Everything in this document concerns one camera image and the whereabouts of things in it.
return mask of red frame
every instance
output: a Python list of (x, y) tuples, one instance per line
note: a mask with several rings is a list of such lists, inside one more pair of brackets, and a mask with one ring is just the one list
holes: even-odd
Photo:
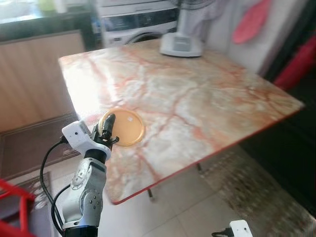
[(36, 237), (31, 234), (28, 229), (28, 204), (33, 205), (35, 201), (35, 195), (28, 193), (24, 189), (11, 185), (0, 179), (0, 187), (3, 188), (6, 193), (0, 195), (0, 199), (6, 198), (10, 195), (20, 196), (20, 226), (21, 228), (13, 227), (4, 221), (0, 220), (0, 236), (6, 237)]

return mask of marble table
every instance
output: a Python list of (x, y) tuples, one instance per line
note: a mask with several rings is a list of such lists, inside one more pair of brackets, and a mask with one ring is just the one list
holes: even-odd
[(159, 54), (159, 40), (60, 59), (75, 111), (92, 128), (110, 108), (136, 111), (143, 140), (113, 147), (105, 189), (119, 204), (299, 111), (303, 104), (222, 54)]

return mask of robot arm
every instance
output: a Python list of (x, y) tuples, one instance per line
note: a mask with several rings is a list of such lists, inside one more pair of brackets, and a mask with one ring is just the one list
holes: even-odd
[(76, 121), (62, 129), (71, 147), (84, 155), (70, 185), (63, 205), (64, 237), (97, 237), (97, 228), (103, 208), (102, 191), (106, 182), (105, 161), (111, 157), (111, 139), (115, 115), (104, 122), (102, 134), (95, 126), (90, 133), (82, 121)]

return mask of orange plate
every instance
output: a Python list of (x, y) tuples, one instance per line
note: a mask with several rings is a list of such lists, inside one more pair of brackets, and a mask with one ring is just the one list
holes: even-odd
[(101, 118), (100, 124), (103, 124), (110, 114), (115, 114), (116, 116), (112, 137), (119, 137), (117, 145), (131, 146), (142, 140), (145, 130), (142, 119), (137, 113), (130, 110), (110, 109)]

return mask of white fan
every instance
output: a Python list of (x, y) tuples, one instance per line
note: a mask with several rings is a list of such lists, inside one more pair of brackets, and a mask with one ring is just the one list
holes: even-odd
[(177, 32), (162, 36), (160, 53), (178, 57), (199, 57), (203, 44), (196, 37), (185, 34), (188, 13), (212, 4), (215, 0), (171, 0), (180, 8)]

